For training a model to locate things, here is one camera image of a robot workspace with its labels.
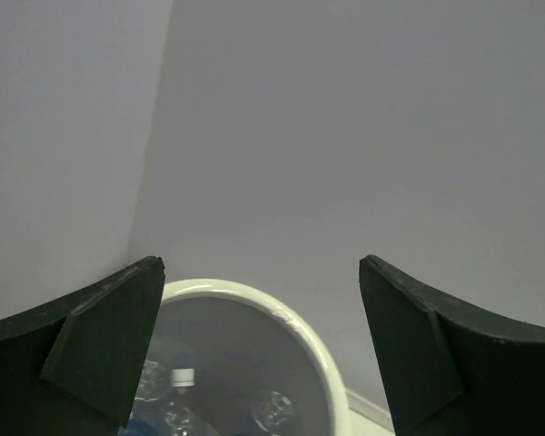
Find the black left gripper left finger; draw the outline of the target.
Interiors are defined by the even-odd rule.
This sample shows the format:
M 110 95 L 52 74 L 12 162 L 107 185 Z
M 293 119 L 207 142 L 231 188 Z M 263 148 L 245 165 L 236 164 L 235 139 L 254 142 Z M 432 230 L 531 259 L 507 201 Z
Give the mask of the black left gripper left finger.
M 148 256 L 0 320 L 0 435 L 115 435 L 124 426 L 164 290 Z

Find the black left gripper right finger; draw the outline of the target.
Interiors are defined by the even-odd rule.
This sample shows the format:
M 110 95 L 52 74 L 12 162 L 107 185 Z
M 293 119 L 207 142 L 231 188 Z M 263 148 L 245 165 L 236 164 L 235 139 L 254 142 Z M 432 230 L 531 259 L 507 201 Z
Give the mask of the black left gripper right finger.
M 545 435 L 545 327 L 489 312 L 383 259 L 359 284 L 398 435 Z

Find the blue label bottle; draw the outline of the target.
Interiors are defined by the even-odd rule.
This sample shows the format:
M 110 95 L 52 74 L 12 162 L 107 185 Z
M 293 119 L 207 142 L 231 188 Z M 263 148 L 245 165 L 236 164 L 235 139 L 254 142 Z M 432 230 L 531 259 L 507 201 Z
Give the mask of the blue label bottle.
M 119 435 L 157 435 L 157 414 L 170 389 L 169 371 L 159 362 L 146 360 L 134 396 L 129 420 Z
M 263 435 L 295 435 L 299 421 L 293 402 L 277 391 L 260 391 L 256 395 L 251 418 Z

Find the clear unlabelled bottle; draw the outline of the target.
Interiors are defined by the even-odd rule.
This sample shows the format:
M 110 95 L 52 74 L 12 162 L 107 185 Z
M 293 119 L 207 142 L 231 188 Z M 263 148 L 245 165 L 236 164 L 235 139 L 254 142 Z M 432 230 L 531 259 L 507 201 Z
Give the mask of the clear unlabelled bottle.
M 170 435 L 191 436 L 201 434 L 201 425 L 190 400 L 195 385 L 193 368 L 176 368 L 171 372 L 171 390 L 166 396 L 162 412 L 163 422 Z

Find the blue label bottle front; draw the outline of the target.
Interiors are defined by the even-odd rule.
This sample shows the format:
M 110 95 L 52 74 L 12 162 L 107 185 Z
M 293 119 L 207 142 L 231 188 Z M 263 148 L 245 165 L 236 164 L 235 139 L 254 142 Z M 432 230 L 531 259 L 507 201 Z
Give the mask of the blue label bottle front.
M 256 395 L 251 418 L 263 435 L 295 435 L 299 421 L 293 402 L 277 391 L 260 391 Z

